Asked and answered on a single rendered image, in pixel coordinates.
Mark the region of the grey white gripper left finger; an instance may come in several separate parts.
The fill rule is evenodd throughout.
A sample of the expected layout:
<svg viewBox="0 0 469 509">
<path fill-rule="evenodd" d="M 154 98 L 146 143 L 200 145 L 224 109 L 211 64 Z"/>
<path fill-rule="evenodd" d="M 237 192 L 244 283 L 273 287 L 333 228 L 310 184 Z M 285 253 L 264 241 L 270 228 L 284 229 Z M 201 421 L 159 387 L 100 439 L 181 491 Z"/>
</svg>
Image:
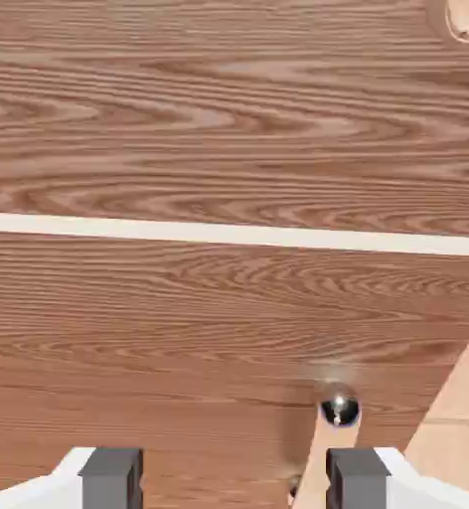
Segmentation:
<svg viewBox="0 0 469 509">
<path fill-rule="evenodd" d="M 49 474 L 0 491 L 0 509 L 143 509 L 143 451 L 74 447 Z"/>
</svg>

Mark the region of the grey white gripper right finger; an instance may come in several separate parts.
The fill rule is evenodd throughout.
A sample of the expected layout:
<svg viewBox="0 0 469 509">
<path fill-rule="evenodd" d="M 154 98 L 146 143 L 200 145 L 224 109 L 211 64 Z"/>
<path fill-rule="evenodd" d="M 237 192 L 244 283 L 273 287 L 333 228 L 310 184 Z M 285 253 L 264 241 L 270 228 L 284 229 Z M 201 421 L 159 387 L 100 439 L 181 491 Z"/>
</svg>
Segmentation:
<svg viewBox="0 0 469 509">
<path fill-rule="evenodd" d="M 469 491 L 420 475 L 395 448 L 330 448 L 327 509 L 469 509 Z"/>
</svg>

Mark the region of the wooden cabinet door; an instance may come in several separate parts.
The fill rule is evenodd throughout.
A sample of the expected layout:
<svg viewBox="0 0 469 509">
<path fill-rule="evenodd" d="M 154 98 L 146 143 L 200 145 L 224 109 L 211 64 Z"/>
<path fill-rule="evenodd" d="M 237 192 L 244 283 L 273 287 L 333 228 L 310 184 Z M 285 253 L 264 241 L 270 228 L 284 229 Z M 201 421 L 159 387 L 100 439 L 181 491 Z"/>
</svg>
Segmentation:
<svg viewBox="0 0 469 509">
<path fill-rule="evenodd" d="M 0 212 L 469 237 L 444 0 L 0 0 Z"/>
<path fill-rule="evenodd" d="M 145 509 L 283 509 L 321 383 L 405 447 L 469 341 L 469 257 L 0 234 L 0 490 L 141 447 Z"/>
</svg>

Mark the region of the wooden cabinet with white frame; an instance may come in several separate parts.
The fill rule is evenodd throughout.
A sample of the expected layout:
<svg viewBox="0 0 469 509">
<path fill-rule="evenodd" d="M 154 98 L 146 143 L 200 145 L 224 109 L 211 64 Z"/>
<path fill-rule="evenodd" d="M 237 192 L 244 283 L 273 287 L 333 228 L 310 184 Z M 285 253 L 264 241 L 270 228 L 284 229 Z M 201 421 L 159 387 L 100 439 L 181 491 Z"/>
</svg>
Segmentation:
<svg viewBox="0 0 469 509">
<path fill-rule="evenodd" d="M 442 23 L 453 42 L 446 21 Z M 469 257 L 469 237 L 0 212 L 0 234 Z"/>
</svg>

